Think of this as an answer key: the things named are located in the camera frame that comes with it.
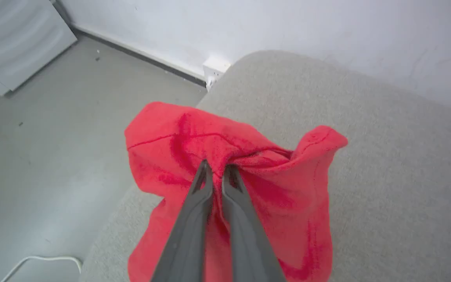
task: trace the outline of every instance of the white cord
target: white cord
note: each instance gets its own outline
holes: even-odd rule
[[[81,273],[81,261],[75,257],[40,257],[37,255],[30,255],[29,257],[24,257],[21,261],[18,262],[18,264],[16,264],[11,271],[9,271],[9,273],[5,276],[5,278],[3,278],[3,280],[1,280],[1,282],[6,282],[10,279],[10,277],[13,276],[13,274],[15,274],[15,272],[22,266],[22,264],[24,262],[26,262],[29,259],[39,259],[39,260],[46,260],[46,261],[53,261],[53,260],[72,260],[73,262],[76,263],[76,265],[78,266],[78,270],[79,273]]]

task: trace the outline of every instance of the red fabric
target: red fabric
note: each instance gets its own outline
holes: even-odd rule
[[[245,123],[160,102],[148,104],[125,131],[138,187],[164,197],[128,260],[131,282],[149,281],[189,186],[203,159],[213,170],[213,208],[206,227],[205,281],[232,281],[229,226],[222,216],[221,180],[236,164],[288,281],[322,282],[332,267],[328,167],[347,139],[319,126],[295,151]]]

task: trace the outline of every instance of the power outlet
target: power outlet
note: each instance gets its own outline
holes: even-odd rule
[[[211,86],[220,79],[220,77],[231,66],[229,62],[218,59],[216,57],[209,57],[203,63],[204,78],[206,79],[206,89],[210,90]]]

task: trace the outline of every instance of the gray sofa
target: gray sofa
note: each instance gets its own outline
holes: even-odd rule
[[[317,125],[349,139],[330,168],[331,281],[451,282],[451,109],[319,60],[262,51],[197,105],[285,148]],[[158,197],[132,187],[99,234],[82,282],[128,281]]]

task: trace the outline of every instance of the gray floor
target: gray floor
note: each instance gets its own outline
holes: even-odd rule
[[[27,255],[83,259],[133,184],[123,135],[130,120],[151,101],[194,106],[204,93],[81,38],[16,93],[0,97],[0,280]],[[30,261],[11,281],[77,276],[72,262]]]

